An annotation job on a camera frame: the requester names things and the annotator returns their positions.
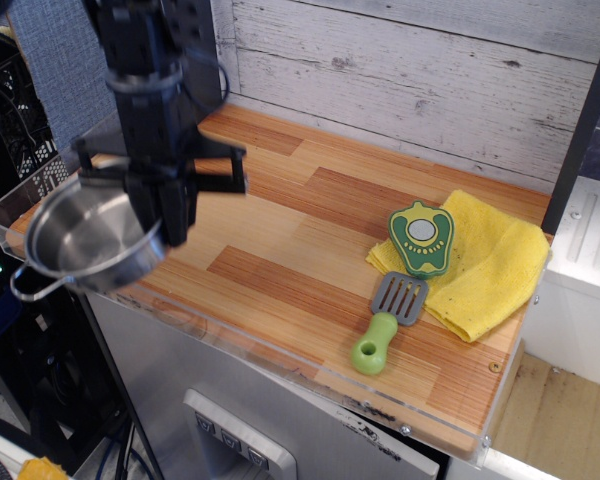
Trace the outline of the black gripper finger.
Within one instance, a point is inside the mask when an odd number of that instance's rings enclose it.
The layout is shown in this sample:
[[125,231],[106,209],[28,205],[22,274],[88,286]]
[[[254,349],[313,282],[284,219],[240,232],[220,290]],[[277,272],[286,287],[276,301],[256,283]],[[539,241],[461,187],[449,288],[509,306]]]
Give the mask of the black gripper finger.
[[187,241],[189,228],[195,223],[197,187],[185,179],[169,180],[158,186],[164,238],[172,247]]
[[153,187],[141,176],[127,174],[124,189],[143,231],[150,231],[161,219]]

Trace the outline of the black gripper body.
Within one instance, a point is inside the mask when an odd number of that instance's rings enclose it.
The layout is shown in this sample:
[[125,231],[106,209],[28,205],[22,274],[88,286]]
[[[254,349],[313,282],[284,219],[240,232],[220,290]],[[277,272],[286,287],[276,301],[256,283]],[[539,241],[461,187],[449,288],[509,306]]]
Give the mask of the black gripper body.
[[151,185],[162,188],[171,181],[193,196],[200,191],[246,191],[242,166],[245,150],[199,132],[194,117],[187,112],[206,106],[193,96],[182,75],[109,75],[107,86],[116,99],[120,131],[83,136],[73,143],[89,181],[104,184],[122,180],[109,167],[92,164],[95,155],[110,154],[128,160],[127,170],[139,177],[143,194]]

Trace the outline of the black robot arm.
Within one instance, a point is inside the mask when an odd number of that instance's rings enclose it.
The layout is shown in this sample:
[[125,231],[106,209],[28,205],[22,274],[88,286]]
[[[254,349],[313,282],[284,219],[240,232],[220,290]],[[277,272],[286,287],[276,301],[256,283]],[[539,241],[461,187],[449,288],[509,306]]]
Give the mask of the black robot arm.
[[185,243],[201,192],[245,193],[245,149],[198,123],[230,90],[208,1],[87,1],[120,130],[75,140],[82,183],[121,187],[144,230]]

